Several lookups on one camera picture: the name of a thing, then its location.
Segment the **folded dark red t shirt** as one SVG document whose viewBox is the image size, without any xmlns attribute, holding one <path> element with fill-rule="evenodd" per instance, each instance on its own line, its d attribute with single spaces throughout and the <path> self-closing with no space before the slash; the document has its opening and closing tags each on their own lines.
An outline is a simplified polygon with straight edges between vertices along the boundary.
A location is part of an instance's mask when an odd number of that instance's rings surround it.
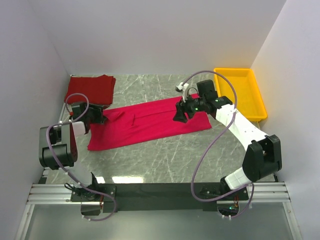
<svg viewBox="0 0 320 240">
<path fill-rule="evenodd" d="M 90 104 L 111 105 L 113 103 L 115 84 L 116 78 L 105 74 L 96 77 L 71 76 L 64 102 L 68 104 L 85 102 L 85 98 L 81 95 L 73 95 L 67 100 L 70 95 L 79 93 L 85 95 Z"/>
</svg>

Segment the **pink t shirt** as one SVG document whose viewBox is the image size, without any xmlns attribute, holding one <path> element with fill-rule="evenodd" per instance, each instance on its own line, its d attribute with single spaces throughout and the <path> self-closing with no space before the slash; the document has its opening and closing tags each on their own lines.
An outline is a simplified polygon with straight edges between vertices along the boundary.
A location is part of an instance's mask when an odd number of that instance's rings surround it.
<svg viewBox="0 0 320 240">
<path fill-rule="evenodd" d="M 212 128 L 206 113 L 199 112 L 187 123 L 173 121 L 176 103 L 172 97 L 114 109 L 106 109 L 104 124 L 90 125 L 89 151 L 105 151 L 166 137 Z"/>
</svg>

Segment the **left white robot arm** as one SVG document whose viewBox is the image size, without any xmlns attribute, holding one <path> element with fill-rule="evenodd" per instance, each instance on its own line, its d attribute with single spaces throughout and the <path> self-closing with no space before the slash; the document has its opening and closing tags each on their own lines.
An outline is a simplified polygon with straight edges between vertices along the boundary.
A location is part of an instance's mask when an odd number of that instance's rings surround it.
<svg viewBox="0 0 320 240">
<path fill-rule="evenodd" d="M 82 168 L 78 161 L 76 137 L 86 135 L 91 124 L 104 124 L 107 118 L 103 110 L 108 105 L 73 103 L 69 109 L 68 122 L 39 130 L 38 158 L 44 168 L 61 170 L 74 182 L 69 189 L 88 201 L 96 200 L 100 188 L 93 173 Z"/>
</svg>

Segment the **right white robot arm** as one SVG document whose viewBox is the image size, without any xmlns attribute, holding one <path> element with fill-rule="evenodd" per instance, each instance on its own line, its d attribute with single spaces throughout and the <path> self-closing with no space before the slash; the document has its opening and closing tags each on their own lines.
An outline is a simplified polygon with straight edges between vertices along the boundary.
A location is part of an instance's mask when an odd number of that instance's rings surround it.
<svg viewBox="0 0 320 240">
<path fill-rule="evenodd" d="M 204 112 L 223 124 L 242 144 L 245 155 L 242 166 L 221 178 L 214 200 L 230 200 L 237 191 L 282 169 L 281 141 L 268 135 L 244 117 L 226 96 L 218 96 L 211 80 L 197 83 L 198 97 L 189 94 L 188 83 L 181 82 L 175 90 L 182 94 L 176 103 L 175 122 L 187 123 L 196 113 Z"/>
</svg>

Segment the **yellow plastic tray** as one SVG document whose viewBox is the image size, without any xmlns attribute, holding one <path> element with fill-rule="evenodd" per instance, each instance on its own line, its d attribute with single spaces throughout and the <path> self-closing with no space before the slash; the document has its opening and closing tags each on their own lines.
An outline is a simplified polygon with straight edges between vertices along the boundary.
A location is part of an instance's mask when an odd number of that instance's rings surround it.
<svg viewBox="0 0 320 240">
<path fill-rule="evenodd" d="M 250 68 L 215 68 L 215 72 L 226 77 L 237 96 L 237 109 L 248 120 L 260 122 L 268 114 L 254 75 Z"/>
</svg>

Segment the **black base beam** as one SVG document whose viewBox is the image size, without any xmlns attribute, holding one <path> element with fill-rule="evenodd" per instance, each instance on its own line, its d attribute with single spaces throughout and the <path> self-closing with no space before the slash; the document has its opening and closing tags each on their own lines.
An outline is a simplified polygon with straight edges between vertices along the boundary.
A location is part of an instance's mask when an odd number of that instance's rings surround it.
<svg viewBox="0 0 320 240">
<path fill-rule="evenodd" d="M 217 211 L 217 202 L 200 202 L 191 193 L 190 183 L 101 183 L 100 192 L 109 194 L 116 201 L 117 211 L 162 211 L 162 210 L 198 210 Z M 246 201 L 249 200 L 248 192 L 243 187 L 235 193 L 228 195 L 219 201 Z M 211 199 L 223 194 L 218 182 L 194 183 L 195 194 L 202 199 Z M 79 196 L 73 194 L 72 203 L 99 202 L 101 197 Z M 109 213 L 114 208 L 114 203 L 108 197 L 103 198 L 103 213 Z"/>
</svg>

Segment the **aluminium frame rail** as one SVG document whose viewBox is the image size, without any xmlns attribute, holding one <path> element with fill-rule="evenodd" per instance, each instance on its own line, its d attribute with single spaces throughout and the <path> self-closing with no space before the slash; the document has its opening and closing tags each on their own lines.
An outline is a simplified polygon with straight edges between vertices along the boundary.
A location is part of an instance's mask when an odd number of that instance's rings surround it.
<svg viewBox="0 0 320 240">
<path fill-rule="evenodd" d="M 236 188 L 220 182 L 112 183 L 114 201 L 81 200 L 61 184 L 35 184 L 18 240 L 300 240 L 284 182 L 262 182 L 280 169 L 281 143 L 241 114 L 224 123 L 246 150 L 250 178 Z"/>
</svg>

